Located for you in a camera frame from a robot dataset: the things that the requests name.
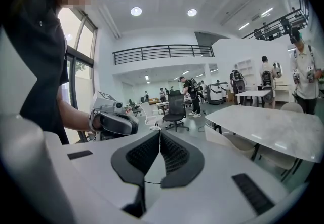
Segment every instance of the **office chair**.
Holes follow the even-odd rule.
[[[170,124],[166,129],[175,128],[177,132],[177,128],[185,128],[189,131],[188,127],[183,126],[183,122],[181,121],[186,117],[186,109],[184,107],[183,102],[184,95],[180,93],[180,91],[173,91],[168,95],[169,100],[169,113],[165,115],[162,119],[164,121],[172,121],[173,124]]]
[[[254,32],[255,32],[254,33],[254,36],[255,36],[256,39],[258,39],[258,40],[265,40],[265,38],[264,38],[264,36],[263,36],[263,34],[262,34],[261,31],[255,29]]]
[[[281,25],[285,31],[285,35],[288,34],[289,36],[291,35],[292,32],[292,27],[289,24],[289,20],[287,18],[282,17],[280,19]]]

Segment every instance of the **marble table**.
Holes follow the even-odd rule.
[[[252,97],[257,97],[257,107],[259,107],[259,97],[261,97],[261,105],[264,108],[264,101],[263,97],[266,96],[270,91],[246,91],[236,94],[236,96],[243,96],[244,102],[243,105],[245,105],[247,101],[247,97],[251,97],[250,106],[252,106]]]
[[[324,125],[318,116],[233,105],[206,115],[206,119],[286,155],[321,162]]]

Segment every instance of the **recessed light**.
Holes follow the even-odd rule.
[[[189,17],[193,17],[193,16],[195,16],[197,14],[197,10],[191,9],[191,10],[188,11],[187,14],[188,14]]]
[[[142,14],[142,9],[140,7],[133,7],[131,9],[131,14],[133,16],[140,16]]]
[[[264,13],[261,14],[261,16],[263,16],[264,14],[267,14],[269,11],[272,11],[273,8],[270,8],[269,10],[265,11]]]
[[[245,28],[247,25],[249,25],[249,23],[247,23],[244,26],[240,27],[238,30],[241,30],[241,29]]]

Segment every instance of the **black office chair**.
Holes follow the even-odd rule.
[[[183,122],[181,121],[186,117],[186,109],[184,107],[183,98],[184,95],[180,93],[180,91],[173,91],[168,95],[169,113],[162,119],[164,121],[172,121],[173,124],[170,124],[168,127],[166,127],[166,129],[175,128],[177,132],[177,128],[185,128],[187,131],[189,131],[189,128],[183,126]]]

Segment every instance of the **black railing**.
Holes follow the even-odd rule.
[[[113,52],[115,65],[178,56],[210,56],[214,57],[211,46],[199,45],[158,45],[131,48]]]
[[[301,9],[297,9],[287,15],[278,18],[271,23],[255,29],[254,32],[243,37],[243,39],[274,40],[282,35],[289,34],[293,27],[302,29],[307,27],[307,18]]]

